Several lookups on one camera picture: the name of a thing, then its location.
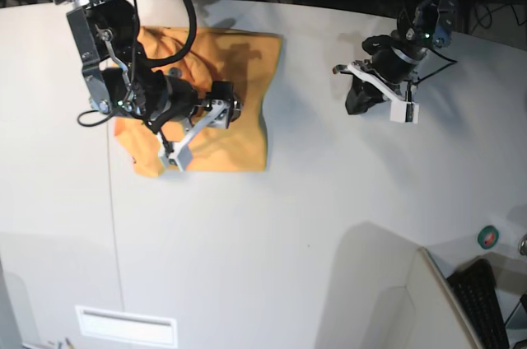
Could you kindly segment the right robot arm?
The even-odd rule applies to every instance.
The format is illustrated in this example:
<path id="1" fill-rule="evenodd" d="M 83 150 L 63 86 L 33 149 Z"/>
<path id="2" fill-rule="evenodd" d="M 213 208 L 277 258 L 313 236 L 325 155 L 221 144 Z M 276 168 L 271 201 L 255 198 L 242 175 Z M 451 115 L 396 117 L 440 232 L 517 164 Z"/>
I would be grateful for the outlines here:
<path id="1" fill-rule="evenodd" d="M 159 133 L 169 121 L 191 119 L 201 111 L 212 111 L 211 127 L 226 129 L 236 121 L 242 104 L 228 81 L 214 81 L 209 91 L 198 91 L 175 74 L 162 68 L 190 55 L 198 33 L 192 0 L 182 0 L 189 18 L 183 45 L 164 58 L 150 58 L 139 40 L 138 5 L 127 0 L 53 0 L 70 2 L 67 14 L 82 76 L 93 109 L 107 116 L 144 122 Z"/>

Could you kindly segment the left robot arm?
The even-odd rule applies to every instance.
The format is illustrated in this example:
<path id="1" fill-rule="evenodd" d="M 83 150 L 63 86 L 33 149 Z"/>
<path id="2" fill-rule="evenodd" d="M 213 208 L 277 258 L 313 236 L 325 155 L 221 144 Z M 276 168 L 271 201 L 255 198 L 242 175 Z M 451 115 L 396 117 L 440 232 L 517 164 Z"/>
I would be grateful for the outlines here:
<path id="1" fill-rule="evenodd" d="M 417 69 L 428 54 L 437 55 L 450 45 L 458 1 L 403 0 L 395 29 L 363 40 L 366 59 L 333 68 L 335 74 L 352 77 L 345 100 L 348 114 L 365 114 L 387 102 L 391 121 L 418 121 L 414 95 L 427 78 L 420 77 Z"/>

